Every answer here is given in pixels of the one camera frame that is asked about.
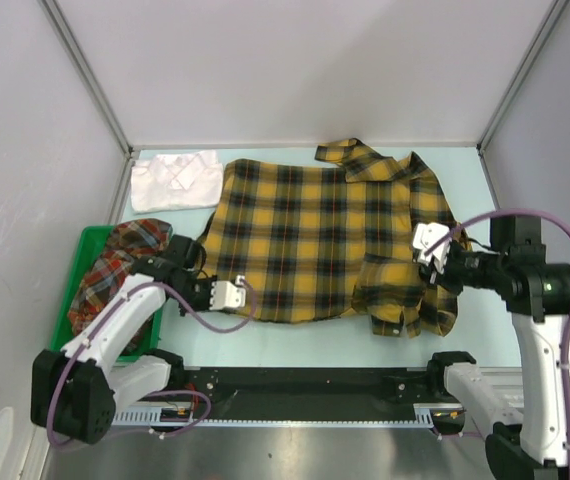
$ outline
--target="white cloth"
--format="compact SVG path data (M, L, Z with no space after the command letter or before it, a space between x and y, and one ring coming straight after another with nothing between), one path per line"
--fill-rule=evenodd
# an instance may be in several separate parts
M223 165L216 150L156 155L132 167L131 199L136 213L213 207L221 199Z

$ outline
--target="robotic arm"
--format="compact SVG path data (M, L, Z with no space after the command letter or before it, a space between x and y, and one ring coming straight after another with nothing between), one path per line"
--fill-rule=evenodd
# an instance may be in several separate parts
M491 222L489 252L470 252L448 241L429 254L449 229L421 224L414 258L429 283L454 293L464 286L490 289L505 301L521 353L524 414L494 394L469 354L437 354L429 368L440 370L441 388L471 414L496 478L559 478L568 466L561 371L570 369L570 360L561 364L560 345L570 311L570 265L546 263L540 218Z
M245 305L242 277L236 284L215 276L198 279L193 270L202 247L175 235L158 256L138 260L116 296L94 321L59 352L43 350L32 368L31 419L45 427L63 372L71 369L56 401L54 431L88 444L98 442L117 413L146 395L185 384L183 360L163 350L146 352L135 363L113 367L129 340L166 300L166 287L196 311Z

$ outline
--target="clothing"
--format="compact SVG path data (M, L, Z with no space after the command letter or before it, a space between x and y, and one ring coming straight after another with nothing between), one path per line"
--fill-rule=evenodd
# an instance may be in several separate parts
M410 337L421 327L446 335L455 296L421 281L411 249L417 223L456 225L434 173L416 153L396 161L357 139L321 145L316 159L340 168L228 164L199 239L204 270L245 275L258 320L368 313L376 334L398 336L405 326Z
M215 206L221 198L223 165L216 150L156 155L132 167L131 199L136 213Z
M87 328L116 295L136 259L163 251L171 236L169 223L151 218L114 227L91 270L83 276L67 312L74 335ZM139 329L129 342L127 352L136 348L148 327L149 322L146 322Z

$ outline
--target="plaid shirt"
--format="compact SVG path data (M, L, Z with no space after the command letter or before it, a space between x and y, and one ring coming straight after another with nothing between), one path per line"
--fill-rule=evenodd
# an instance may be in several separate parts
M136 259L164 250L172 236L169 223L155 219L133 220L114 227L105 247L81 280L67 312L72 332L78 335L98 316L123 285ZM136 348L149 327L146 322L125 351Z
M426 286L412 262L419 222L456 221L434 173L412 153L396 161L357 139L320 145L308 168L236 160L199 241L204 270L244 274L256 318L300 323L367 313L379 335L446 335L456 298ZM240 309L241 315L249 307Z

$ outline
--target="light blue tabletop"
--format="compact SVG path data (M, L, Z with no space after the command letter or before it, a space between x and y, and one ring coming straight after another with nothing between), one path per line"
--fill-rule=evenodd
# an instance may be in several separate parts
M454 215L459 221L494 209L476 149L462 147L384 147L384 155L401 159L418 153L438 176ZM157 153L142 151L140 158ZM314 148L219 149L222 163L251 158L287 165L326 166L314 160ZM128 203L122 220L155 217L171 223L174 232L196 238L214 211L210 209L136 215ZM489 242L489 223L469 230ZM481 366L520 366L520 354L510 315L493 292L467 289L459 298L459 316L446 337L423 332L419 337L390 338L372 334L365 316L354 316L302 325L253 322L232 334L213 333L189 316L180 317L176 302L165 305L159 347L182 355L189 366L245 367L424 367L434 352L467 350ZM239 317L205 313L217 325L230 326Z

